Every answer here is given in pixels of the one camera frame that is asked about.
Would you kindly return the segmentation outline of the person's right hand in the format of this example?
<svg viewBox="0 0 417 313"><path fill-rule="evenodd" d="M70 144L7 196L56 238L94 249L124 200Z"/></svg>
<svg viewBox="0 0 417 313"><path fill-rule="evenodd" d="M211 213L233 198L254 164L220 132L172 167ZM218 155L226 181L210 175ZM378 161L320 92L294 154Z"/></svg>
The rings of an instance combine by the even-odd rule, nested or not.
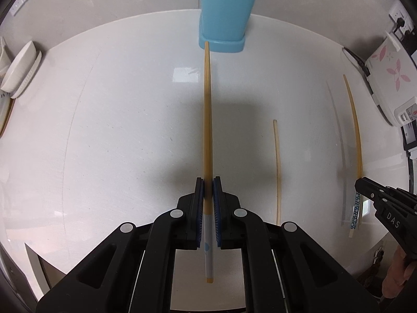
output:
<svg viewBox="0 0 417 313"><path fill-rule="evenodd" d="M406 263L406 252L398 245L382 282L382 296L393 299L403 290L406 281L411 278L416 262Z"/></svg>

